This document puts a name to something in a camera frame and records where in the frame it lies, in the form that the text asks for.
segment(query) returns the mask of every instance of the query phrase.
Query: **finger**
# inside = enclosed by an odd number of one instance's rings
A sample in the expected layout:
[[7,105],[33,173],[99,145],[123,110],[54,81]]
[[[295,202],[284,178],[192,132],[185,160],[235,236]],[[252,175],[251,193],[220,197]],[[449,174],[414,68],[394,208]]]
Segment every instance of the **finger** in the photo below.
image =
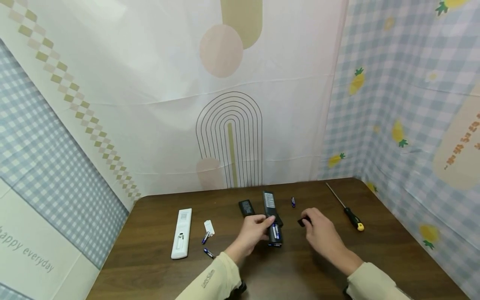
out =
[[245,217],[245,220],[248,220],[249,222],[254,222],[254,223],[262,223],[263,220],[265,220],[267,217],[265,215],[253,215],[253,216],[248,216]]
[[326,218],[324,214],[322,214],[322,212],[320,210],[318,210],[318,208],[314,207],[312,208],[312,210],[317,214],[319,215],[320,217],[323,217],[323,218]]
[[304,211],[302,211],[301,217],[305,218],[306,216],[310,218],[310,221],[312,222],[313,225],[317,223],[317,218],[320,217],[312,208],[307,208]]
[[307,236],[313,234],[313,227],[310,224],[310,222],[305,219],[302,219],[302,222],[305,225],[305,228],[307,229]]
[[265,221],[262,222],[262,227],[264,229],[267,229],[273,224],[274,221],[275,221],[275,216],[269,216],[267,219],[265,219]]

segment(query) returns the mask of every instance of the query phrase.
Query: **wooden table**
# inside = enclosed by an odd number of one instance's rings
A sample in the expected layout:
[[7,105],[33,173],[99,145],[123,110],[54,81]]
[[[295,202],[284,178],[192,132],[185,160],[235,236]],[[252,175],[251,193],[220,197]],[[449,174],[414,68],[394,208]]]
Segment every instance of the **wooden table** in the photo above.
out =
[[[135,205],[87,299],[175,299],[211,263],[201,244],[203,222],[212,220],[216,232],[206,246],[220,253],[242,225],[239,201],[250,199],[255,211],[263,213],[262,190],[274,193],[284,222],[284,245],[280,249],[257,245],[240,269],[248,286],[242,299],[343,299],[345,277],[312,252],[305,229],[297,223],[308,207],[320,209],[347,247],[387,272],[413,299],[467,299],[365,184],[352,178],[329,183],[362,220],[364,232],[353,228],[323,181],[145,197]],[[292,196],[296,208],[290,205]],[[189,255],[173,261],[178,210],[190,207]]]

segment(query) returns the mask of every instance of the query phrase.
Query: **screwdriver shaft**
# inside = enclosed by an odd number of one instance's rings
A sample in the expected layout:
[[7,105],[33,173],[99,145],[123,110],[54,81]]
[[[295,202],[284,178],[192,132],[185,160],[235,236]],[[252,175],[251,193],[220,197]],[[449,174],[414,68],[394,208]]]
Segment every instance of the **screwdriver shaft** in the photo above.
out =
[[333,196],[335,196],[335,198],[340,202],[340,204],[342,204],[343,208],[347,208],[345,206],[345,204],[343,204],[342,200],[340,200],[340,198],[335,194],[335,192],[332,190],[332,188],[330,187],[330,185],[325,182],[325,184],[327,185],[327,187],[330,189],[330,191],[333,193]]

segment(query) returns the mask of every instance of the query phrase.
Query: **hand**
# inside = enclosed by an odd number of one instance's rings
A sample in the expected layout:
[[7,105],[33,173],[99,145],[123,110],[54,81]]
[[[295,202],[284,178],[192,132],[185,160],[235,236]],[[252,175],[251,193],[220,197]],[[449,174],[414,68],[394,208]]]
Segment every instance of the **hand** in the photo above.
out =
[[236,264],[250,255],[260,240],[268,240],[267,229],[275,221],[275,216],[247,216],[235,241],[224,251]]
[[307,229],[307,241],[321,256],[329,260],[345,275],[350,276],[363,261],[345,247],[332,221],[317,208],[307,208],[301,217],[308,216],[312,223],[302,220]]

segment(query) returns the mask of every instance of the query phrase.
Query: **white curtain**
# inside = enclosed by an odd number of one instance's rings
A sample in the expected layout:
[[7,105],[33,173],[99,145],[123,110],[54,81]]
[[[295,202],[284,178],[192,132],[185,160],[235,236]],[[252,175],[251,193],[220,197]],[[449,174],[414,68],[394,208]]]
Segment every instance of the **white curtain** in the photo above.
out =
[[346,1],[28,5],[5,43],[127,207],[317,179]]

